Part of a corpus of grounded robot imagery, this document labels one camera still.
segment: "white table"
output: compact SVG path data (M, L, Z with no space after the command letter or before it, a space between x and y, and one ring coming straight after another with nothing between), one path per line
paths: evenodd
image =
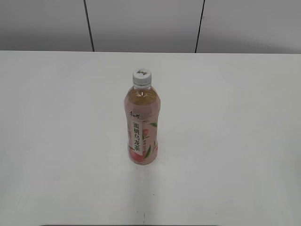
M132 71L159 153L127 155ZM301 225L301 55L0 52L0 225Z

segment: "pink label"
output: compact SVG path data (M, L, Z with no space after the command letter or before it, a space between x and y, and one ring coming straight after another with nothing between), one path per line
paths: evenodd
M136 162L144 162L156 153L158 116L147 120L139 120L143 117L139 114L130 113L128 118L129 152Z

